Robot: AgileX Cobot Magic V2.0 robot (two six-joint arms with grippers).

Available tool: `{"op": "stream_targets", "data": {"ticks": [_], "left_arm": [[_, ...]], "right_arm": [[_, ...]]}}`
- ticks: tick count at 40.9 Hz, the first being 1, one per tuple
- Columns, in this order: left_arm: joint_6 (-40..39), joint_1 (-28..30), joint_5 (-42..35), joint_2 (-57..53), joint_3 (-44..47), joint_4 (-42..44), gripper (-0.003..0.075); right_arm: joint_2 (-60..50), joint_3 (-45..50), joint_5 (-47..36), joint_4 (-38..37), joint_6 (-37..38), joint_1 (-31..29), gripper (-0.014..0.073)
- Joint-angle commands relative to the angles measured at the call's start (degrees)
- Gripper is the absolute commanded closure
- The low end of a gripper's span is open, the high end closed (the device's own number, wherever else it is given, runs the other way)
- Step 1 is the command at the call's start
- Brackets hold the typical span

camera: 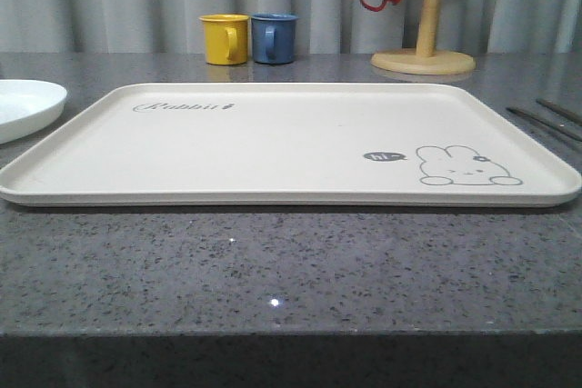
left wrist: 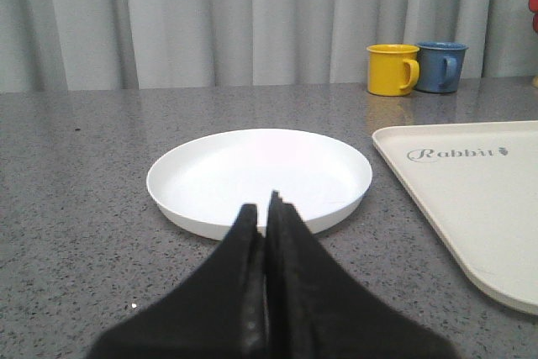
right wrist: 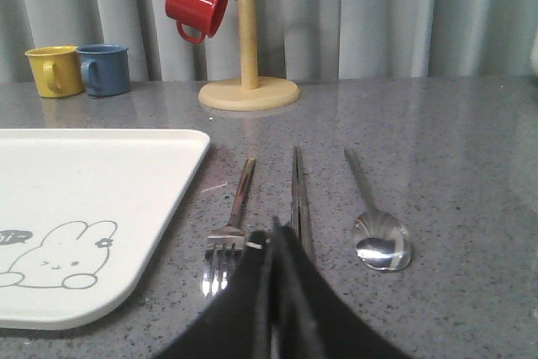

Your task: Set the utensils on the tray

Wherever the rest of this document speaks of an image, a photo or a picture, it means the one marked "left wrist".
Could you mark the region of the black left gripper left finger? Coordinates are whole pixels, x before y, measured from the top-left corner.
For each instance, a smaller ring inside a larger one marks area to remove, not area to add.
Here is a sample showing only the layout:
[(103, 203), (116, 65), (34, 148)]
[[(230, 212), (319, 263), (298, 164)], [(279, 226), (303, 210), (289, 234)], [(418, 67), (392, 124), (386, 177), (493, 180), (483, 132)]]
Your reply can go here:
[(264, 239), (245, 204), (214, 253), (163, 299), (103, 333), (91, 358), (263, 358)]

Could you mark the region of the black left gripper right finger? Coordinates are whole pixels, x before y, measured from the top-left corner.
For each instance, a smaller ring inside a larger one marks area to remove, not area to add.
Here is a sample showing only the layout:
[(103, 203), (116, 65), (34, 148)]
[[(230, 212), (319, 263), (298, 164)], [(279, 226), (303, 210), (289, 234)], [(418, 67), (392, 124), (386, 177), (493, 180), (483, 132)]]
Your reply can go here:
[(356, 282), (278, 193), (268, 208), (266, 296), (273, 358), (458, 356)]

